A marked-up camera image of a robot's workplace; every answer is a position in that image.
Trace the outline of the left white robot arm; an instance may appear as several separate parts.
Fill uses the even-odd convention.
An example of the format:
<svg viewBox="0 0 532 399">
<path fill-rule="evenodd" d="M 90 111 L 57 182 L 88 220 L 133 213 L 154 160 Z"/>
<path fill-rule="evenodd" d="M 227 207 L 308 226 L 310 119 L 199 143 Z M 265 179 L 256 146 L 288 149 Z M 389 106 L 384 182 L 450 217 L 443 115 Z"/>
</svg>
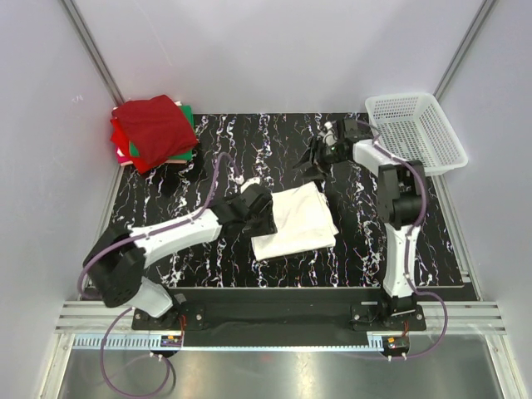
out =
<svg viewBox="0 0 532 399">
<path fill-rule="evenodd" d="M 167 222 L 134 229 L 109 227 L 87 255 L 83 270 L 107 308 L 128 306 L 158 327 L 172 328 L 181 304 L 167 288 L 145 276 L 145 269 L 171 254 L 219 238 L 258 237 L 277 231 L 273 194 L 258 182 Z"/>
</svg>

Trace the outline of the white printed t-shirt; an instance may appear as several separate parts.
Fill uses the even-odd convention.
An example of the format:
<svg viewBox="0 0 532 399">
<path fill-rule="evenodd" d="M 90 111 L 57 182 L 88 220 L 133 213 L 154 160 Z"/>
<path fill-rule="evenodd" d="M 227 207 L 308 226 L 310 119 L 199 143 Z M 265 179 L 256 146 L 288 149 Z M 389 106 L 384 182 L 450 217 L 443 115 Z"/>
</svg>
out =
<svg viewBox="0 0 532 399">
<path fill-rule="evenodd" d="M 275 234 L 251 239 L 258 261 L 300 254 L 336 245 L 338 229 L 325 194 L 315 183 L 273 194 Z"/>
</svg>

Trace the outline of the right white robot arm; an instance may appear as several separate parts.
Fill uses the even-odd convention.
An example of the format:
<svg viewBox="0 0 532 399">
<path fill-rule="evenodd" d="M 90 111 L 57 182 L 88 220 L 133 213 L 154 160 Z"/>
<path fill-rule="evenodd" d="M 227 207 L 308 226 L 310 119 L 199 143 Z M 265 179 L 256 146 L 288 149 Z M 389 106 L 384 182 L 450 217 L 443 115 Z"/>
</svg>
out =
<svg viewBox="0 0 532 399">
<path fill-rule="evenodd" d="M 306 179 L 323 180 L 333 165 L 349 161 L 377 178 L 377 216 L 386 228 L 387 266 L 381 296 L 365 323 L 392 330 L 401 328 L 416 313 L 416 241 L 428 198 L 424 165 L 393 155 L 379 143 L 379 135 L 377 128 L 365 121 L 329 121 L 310 139 L 294 167 L 307 165 Z"/>
</svg>

